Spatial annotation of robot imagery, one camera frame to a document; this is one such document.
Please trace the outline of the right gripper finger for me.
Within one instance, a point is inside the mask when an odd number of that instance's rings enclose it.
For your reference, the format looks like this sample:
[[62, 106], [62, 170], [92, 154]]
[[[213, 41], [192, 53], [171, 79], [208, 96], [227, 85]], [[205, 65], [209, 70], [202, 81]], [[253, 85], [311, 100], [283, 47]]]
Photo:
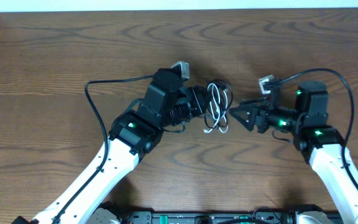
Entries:
[[260, 102], [264, 102], [264, 101], [268, 101], [268, 100], [269, 100], [268, 97], [262, 97], [262, 98], [253, 99], [253, 100], [241, 100], [239, 102], [239, 104], [240, 105], [248, 105], [248, 104], [260, 103]]
[[238, 106], [229, 109], [229, 114], [248, 131], [253, 131], [257, 124], [258, 106]]

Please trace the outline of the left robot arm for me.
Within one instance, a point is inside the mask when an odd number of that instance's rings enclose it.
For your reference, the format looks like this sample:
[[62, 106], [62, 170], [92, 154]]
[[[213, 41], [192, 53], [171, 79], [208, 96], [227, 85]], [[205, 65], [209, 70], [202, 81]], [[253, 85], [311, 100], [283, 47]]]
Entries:
[[104, 143], [74, 182], [45, 210], [14, 223], [86, 223], [108, 193], [160, 142], [167, 126], [185, 124], [203, 114], [211, 97], [202, 86], [188, 87], [185, 72], [161, 68], [149, 77], [145, 96], [135, 100], [107, 130]]

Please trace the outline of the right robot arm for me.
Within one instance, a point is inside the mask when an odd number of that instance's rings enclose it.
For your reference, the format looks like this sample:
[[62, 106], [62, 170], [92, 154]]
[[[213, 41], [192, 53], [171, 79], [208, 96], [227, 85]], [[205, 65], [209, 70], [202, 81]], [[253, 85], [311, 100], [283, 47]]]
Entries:
[[247, 130], [291, 133], [290, 140], [326, 186], [344, 223], [358, 223], [358, 170], [340, 132], [327, 124], [328, 91], [322, 82], [302, 82], [293, 109], [280, 106], [280, 88], [229, 110]]

